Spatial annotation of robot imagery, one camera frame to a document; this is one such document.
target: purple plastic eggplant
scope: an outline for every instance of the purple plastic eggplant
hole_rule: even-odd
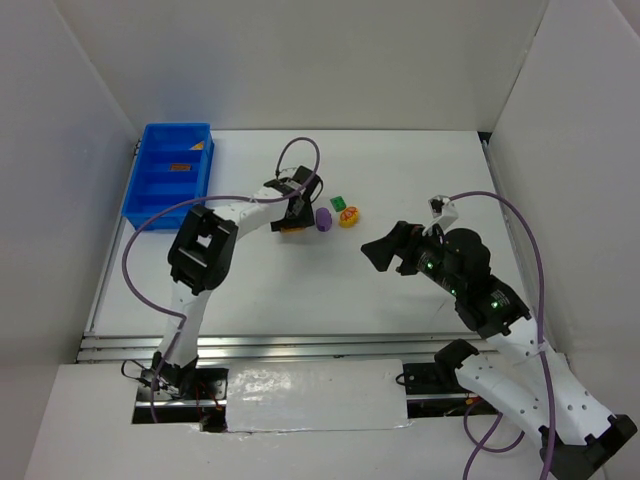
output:
[[[321,232],[328,232],[331,228],[331,212],[324,207],[316,210],[316,228]]]

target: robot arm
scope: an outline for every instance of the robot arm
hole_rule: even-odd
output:
[[[548,439],[547,386],[539,357],[547,355],[555,393],[556,446],[552,473],[559,480],[589,478],[636,432],[626,415],[613,415],[569,370],[545,340],[537,342],[537,325],[514,290],[491,274],[490,252],[469,229],[444,230],[457,218],[446,197],[430,201],[434,222],[424,227],[398,222],[384,238],[365,244],[362,252],[378,271],[394,256],[402,276],[423,273],[456,298],[455,309],[472,331],[503,354],[520,374],[527,390],[500,374],[477,350],[456,341],[436,355],[452,380],[481,395],[541,447]]]
[[[235,202],[209,209],[196,205],[185,217],[169,250],[171,265],[171,310],[187,317],[169,358],[169,345],[178,333],[180,320],[170,316],[152,366],[165,363],[160,372],[166,384],[179,396],[189,392],[198,360],[198,335],[211,293],[227,277],[235,244],[257,228],[271,224],[272,231],[305,228],[314,225],[311,196],[321,182],[317,175],[301,195],[288,202],[274,201],[300,188],[312,175],[298,167],[291,178],[271,180],[258,190],[255,202]]]

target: green block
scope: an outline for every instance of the green block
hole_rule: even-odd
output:
[[[342,197],[335,197],[335,198],[332,198],[330,201],[331,201],[331,205],[333,205],[333,209],[336,212],[341,212],[342,210],[347,208],[347,204],[344,202],[344,198]]]

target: blue bin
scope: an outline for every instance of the blue bin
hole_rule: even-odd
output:
[[[138,229],[165,208],[205,196],[213,148],[208,123],[147,125],[122,215]],[[178,230],[190,208],[183,207],[159,218],[147,230]]]

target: gray wall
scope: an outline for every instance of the gray wall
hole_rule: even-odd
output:
[[[538,235],[547,325],[586,386],[640,423],[639,85],[640,39],[613,3],[552,0],[490,151]],[[639,453],[636,438],[609,478],[637,478]]]
[[[73,360],[134,132],[50,2],[0,2],[0,465],[22,478]]]
[[[547,0],[56,0],[141,128],[489,130]]]

